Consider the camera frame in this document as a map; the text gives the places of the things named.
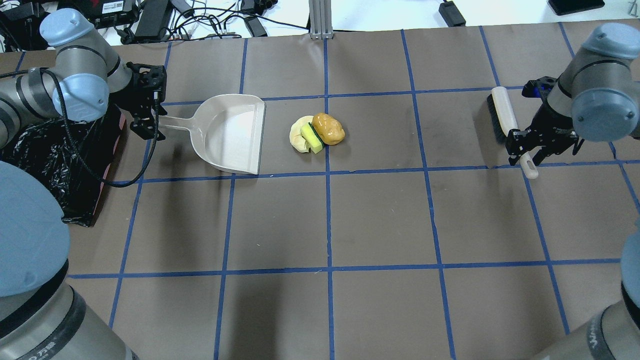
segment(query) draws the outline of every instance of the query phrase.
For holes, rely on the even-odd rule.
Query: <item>yellow sponge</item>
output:
[[[300,134],[309,143],[309,146],[311,146],[311,151],[313,151],[314,154],[320,152],[320,150],[322,150],[322,148],[324,147],[320,136],[316,134],[316,131],[311,126],[311,124],[306,123],[302,125],[302,127],[300,128]]]

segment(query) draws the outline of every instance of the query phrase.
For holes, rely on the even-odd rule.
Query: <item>dustpan handle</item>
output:
[[[193,119],[183,119],[181,117],[163,116],[159,117],[160,127],[178,130],[190,130],[193,127]]]

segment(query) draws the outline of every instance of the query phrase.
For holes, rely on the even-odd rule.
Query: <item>brush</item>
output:
[[[491,115],[495,141],[504,145],[507,142],[509,131],[519,129],[507,89],[503,86],[493,88],[491,95],[486,98],[486,102],[489,107],[489,114]],[[531,155],[529,155],[528,151],[520,157],[520,167],[528,179],[538,177],[538,169],[531,160]]]

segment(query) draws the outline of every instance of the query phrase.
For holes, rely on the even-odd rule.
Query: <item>white dustpan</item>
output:
[[[189,131],[204,161],[237,174],[258,174],[263,123],[264,101],[241,94],[211,97],[190,119],[160,116],[160,127]]]

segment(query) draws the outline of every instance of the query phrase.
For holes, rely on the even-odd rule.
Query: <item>trash bag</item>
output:
[[[110,104],[106,115],[93,122],[68,122],[86,164],[102,177],[113,161],[124,117]],[[2,161],[38,179],[60,204],[62,221],[91,226],[102,183],[89,174],[74,155],[60,119],[32,124],[2,150]]]

